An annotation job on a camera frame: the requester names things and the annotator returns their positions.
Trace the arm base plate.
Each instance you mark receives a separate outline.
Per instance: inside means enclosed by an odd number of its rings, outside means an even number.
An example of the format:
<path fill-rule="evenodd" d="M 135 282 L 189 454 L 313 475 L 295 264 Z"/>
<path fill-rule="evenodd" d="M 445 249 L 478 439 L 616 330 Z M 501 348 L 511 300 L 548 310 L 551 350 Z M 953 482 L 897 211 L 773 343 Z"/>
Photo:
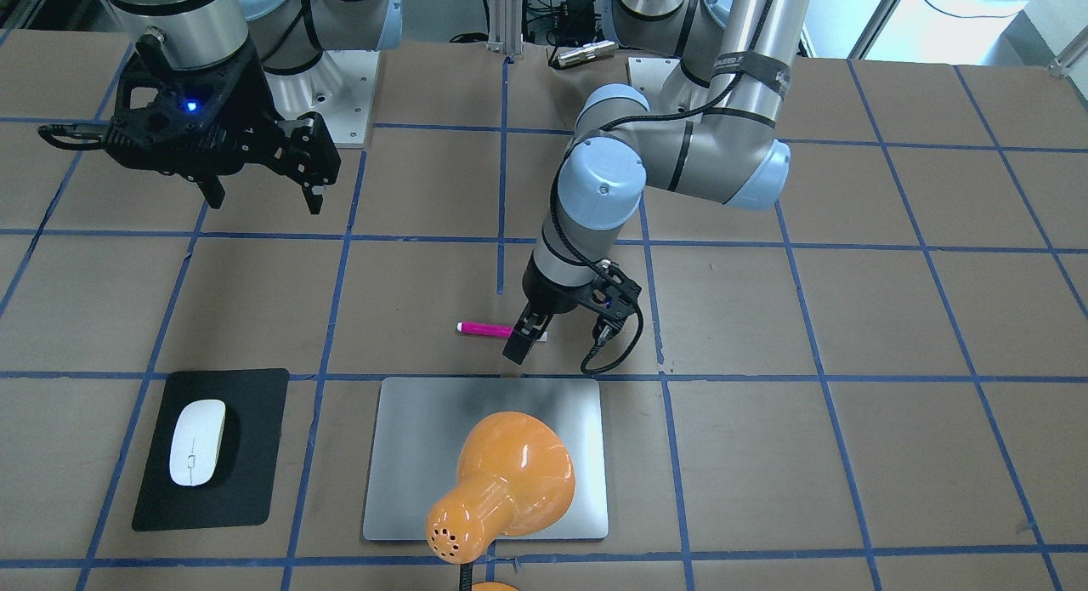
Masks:
<path fill-rule="evenodd" d="M 690 106 L 690 87 L 680 67 L 681 60 L 632 56 L 628 59 L 628 78 L 650 100 L 656 113 L 677 113 Z"/>
<path fill-rule="evenodd" d="M 364 148 L 378 93 L 378 51 L 326 51 L 314 64 L 288 71 L 264 69 L 284 118 L 319 113 L 338 148 Z"/>

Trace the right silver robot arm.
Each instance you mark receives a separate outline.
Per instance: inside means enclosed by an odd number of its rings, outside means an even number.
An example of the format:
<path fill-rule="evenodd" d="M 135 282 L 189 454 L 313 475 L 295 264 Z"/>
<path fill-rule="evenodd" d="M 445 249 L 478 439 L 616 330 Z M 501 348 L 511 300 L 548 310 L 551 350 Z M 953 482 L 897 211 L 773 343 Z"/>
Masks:
<path fill-rule="evenodd" d="M 248 164 L 290 178 L 311 214 L 360 139 L 361 78 L 343 65 L 397 48 L 403 0 L 100 0 L 133 44 L 107 123 L 48 123 L 44 141 L 176 175 L 219 208 Z"/>

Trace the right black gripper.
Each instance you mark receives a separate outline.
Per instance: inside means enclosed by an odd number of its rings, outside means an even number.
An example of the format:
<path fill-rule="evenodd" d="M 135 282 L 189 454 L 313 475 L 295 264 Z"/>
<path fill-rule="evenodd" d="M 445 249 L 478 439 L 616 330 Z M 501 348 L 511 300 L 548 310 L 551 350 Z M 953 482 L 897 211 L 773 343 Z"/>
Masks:
<path fill-rule="evenodd" d="M 194 71 L 166 63 L 166 44 L 139 38 L 123 67 L 108 123 L 44 123 L 38 134 L 54 148 L 102 150 L 118 164 L 178 175 L 195 183 L 206 204 L 221 207 L 220 177 L 260 164 L 302 189 L 312 216 L 334 185 L 341 157 L 318 111 L 283 121 L 250 38 L 228 59 Z"/>

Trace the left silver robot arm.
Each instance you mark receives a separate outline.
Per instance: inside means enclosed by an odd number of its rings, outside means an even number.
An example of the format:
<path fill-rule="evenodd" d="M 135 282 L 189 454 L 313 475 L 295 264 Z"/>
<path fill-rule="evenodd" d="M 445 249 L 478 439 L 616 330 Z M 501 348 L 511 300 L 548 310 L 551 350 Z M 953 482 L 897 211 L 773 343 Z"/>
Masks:
<path fill-rule="evenodd" d="M 765 210 L 786 187 L 791 151 L 776 138 L 811 0 L 606 0 L 603 32 L 677 59 L 650 98 L 630 84 L 596 88 L 574 119 L 529 258 L 524 311 L 502 353 L 516 364 L 552 318 L 596 315 L 591 357 L 641 321 L 641 286 L 609 258 L 648 188 Z"/>

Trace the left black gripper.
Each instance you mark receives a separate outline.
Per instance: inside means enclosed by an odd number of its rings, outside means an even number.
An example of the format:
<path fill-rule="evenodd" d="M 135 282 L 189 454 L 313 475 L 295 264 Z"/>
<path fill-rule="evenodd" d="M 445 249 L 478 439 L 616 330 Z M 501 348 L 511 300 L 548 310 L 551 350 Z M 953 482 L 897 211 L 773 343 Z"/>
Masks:
<path fill-rule="evenodd" d="M 534 260 L 527 266 L 522 290 L 527 307 L 502 347 L 502 355 L 516 365 L 524 364 L 534 344 L 543 342 L 554 316 L 578 307 L 598 316 L 593 338 L 596 344 L 608 344 L 622 330 L 626 319 L 636 313 L 642 292 L 636 281 L 626 276 L 617 264 L 606 269 L 598 266 L 586 284 L 568 287 L 546 278 Z"/>

